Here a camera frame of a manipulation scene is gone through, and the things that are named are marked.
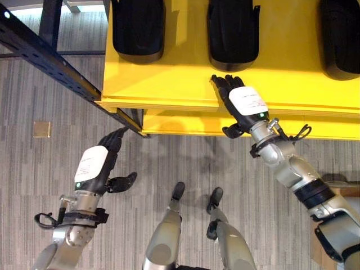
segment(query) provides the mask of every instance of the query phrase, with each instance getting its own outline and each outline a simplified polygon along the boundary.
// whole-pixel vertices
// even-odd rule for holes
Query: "yellow table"
[[[146,109],[144,133],[222,135],[234,121],[226,113],[208,58],[208,0],[165,0],[163,57],[149,65],[122,60],[113,48],[112,17],[106,45],[104,88],[100,104]],[[260,51],[241,72],[270,113],[294,134],[304,122],[313,138],[360,140],[360,79],[333,80],[320,62],[318,1],[255,0],[261,5]]]

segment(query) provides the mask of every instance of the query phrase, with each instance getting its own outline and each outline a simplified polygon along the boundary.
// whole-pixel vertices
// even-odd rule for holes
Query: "black object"
[[[253,115],[241,115],[239,111],[234,107],[233,103],[229,99],[230,91],[234,88],[243,87],[244,83],[239,77],[232,77],[226,75],[225,78],[217,77],[216,75],[211,76],[211,80],[215,83],[219,90],[220,97],[225,104],[226,109],[229,113],[234,116],[238,124],[238,130],[242,133],[250,132],[250,128],[258,121],[267,120],[269,121],[269,112],[264,111]]]
[[[95,101],[101,99],[101,92],[1,3],[0,43],[99,110],[143,136],[140,134],[140,125],[124,111],[117,109],[117,112],[111,113],[96,104]]]
[[[209,223],[208,229],[206,230],[206,237],[210,240],[216,240],[218,234],[216,233],[216,228],[218,227],[218,221],[214,220]]]
[[[348,247],[347,249],[345,249],[343,251],[343,253],[341,254],[341,256],[344,259],[344,262],[348,259],[348,257],[350,257],[352,254],[354,254],[355,252],[360,251],[360,244],[358,245],[354,245],[351,247]]]
[[[360,75],[360,5],[357,0],[322,0],[319,6],[323,61],[328,75]]]
[[[246,69],[259,54],[260,6],[252,0],[211,0],[208,11],[210,62],[218,69]]]
[[[284,139],[281,136],[276,136],[276,137],[272,137],[270,139],[267,139],[266,141],[264,141],[263,143],[261,143],[259,146],[257,146],[256,143],[254,143],[251,146],[251,150],[250,150],[250,155],[253,157],[253,159],[256,159],[258,157],[260,157],[260,155],[258,154],[258,152],[264,148],[265,146],[268,146],[271,143],[276,143],[276,142],[281,142]]]
[[[163,0],[111,0],[112,42],[120,56],[146,64],[164,51],[165,5]]]
[[[54,230],[59,227],[70,227],[70,226],[81,226],[81,227],[89,227],[96,228],[99,224],[104,224],[107,222],[109,214],[105,213],[104,208],[96,208],[95,215],[83,214],[80,212],[68,212],[65,214],[66,208],[60,208],[58,213],[58,219],[52,217],[52,213],[39,213],[34,216],[35,223],[42,229],[45,230]],[[51,224],[45,224],[40,221],[41,216],[48,219]],[[75,221],[77,219],[86,219],[88,221],[94,221],[95,225],[85,225],[85,224],[77,224]]]
[[[213,190],[213,193],[211,193],[210,199],[209,199],[209,203],[206,207],[206,212],[208,212],[208,214],[211,214],[211,209],[214,207],[218,207],[219,203],[223,197],[223,189],[221,187],[217,187]]]
[[[132,187],[137,178],[137,173],[132,172],[126,177],[115,177],[110,179],[106,185],[108,193],[120,193]]]
[[[315,229],[315,234],[319,239],[319,242],[321,243],[322,247],[324,248],[326,254],[337,262],[340,263],[343,262],[341,255],[337,253],[336,250],[332,247],[332,245],[329,243],[329,241],[326,239],[326,237],[320,230],[319,226]]]
[[[44,0],[39,37],[56,50],[59,36],[62,0]]]
[[[335,196],[322,179],[316,179],[294,192],[295,196],[307,209],[323,203]]]
[[[185,184],[184,182],[177,182],[172,193],[172,199],[179,201],[184,194]]]
[[[175,270],[210,270],[210,269],[202,268],[202,267],[190,267],[190,266],[180,265]]]

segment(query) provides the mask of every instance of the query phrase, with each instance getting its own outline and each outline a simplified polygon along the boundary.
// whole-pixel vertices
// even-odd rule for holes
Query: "black robotic finger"
[[[223,127],[222,131],[226,135],[226,137],[230,139],[239,138],[244,133],[237,123],[232,124],[230,127]]]
[[[236,76],[236,77],[234,78],[234,80],[237,82],[238,87],[243,87],[243,86],[245,86],[244,83],[243,83],[243,81],[242,81],[242,79],[240,79],[238,76]]]
[[[237,84],[237,82],[234,80],[234,78],[231,75],[226,75],[225,80],[227,81],[227,83],[229,84],[231,89],[239,87],[239,85]]]
[[[119,152],[122,145],[122,138],[124,133],[128,130],[128,128],[120,128],[110,134],[104,136],[98,145],[102,145],[112,152]]]
[[[126,177],[115,177],[110,179],[107,185],[108,193],[119,193],[124,192],[132,187],[137,178],[137,173],[133,172]]]
[[[217,77],[215,74],[211,76],[211,80],[215,83],[217,88],[224,87],[229,88],[229,84],[222,77]]]

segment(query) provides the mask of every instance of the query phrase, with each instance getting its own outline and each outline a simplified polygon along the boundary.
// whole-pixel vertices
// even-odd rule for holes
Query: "black cable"
[[[305,138],[307,135],[310,134],[312,130],[312,127],[310,127],[308,124],[306,124],[305,126],[303,126],[303,128],[299,131],[299,133],[294,137],[294,136],[290,136],[289,140],[292,142],[293,145],[296,144],[296,142],[302,140],[303,138]]]

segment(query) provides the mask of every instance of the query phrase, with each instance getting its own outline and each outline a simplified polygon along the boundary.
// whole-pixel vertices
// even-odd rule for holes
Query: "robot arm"
[[[276,179],[289,188],[308,209],[314,221],[320,222],[315,233],[326,253],[346,270],[360,265],[360,215],[341,195],[335,195],[315,169],[295,150],[295,142],[304,138],[311,127],[304,128],[295,137],[288,137],[279,120],[269,120],[265,102],[252,87],[244,85],[239,77],[212,76],[226,108],[237,120],[224,127],[229,138],[250,133],[255,144],[250,151],[261,157],[272,168]]]
[[[53,230],[53,235],[52,243],[41,252],[32,270],[74,269],[95,228],[98,224],[106,223],[109,216],[105,209],[97,208],[102,195],[105,192],[123,192],[132,186],[136,173],[108,178],[126,130],[122,128],[110,133],[97,146],[84,152],[75,175],[75,195],[60,197],[57,220],[51,217],[51,213],[35,216],[38,225]]]

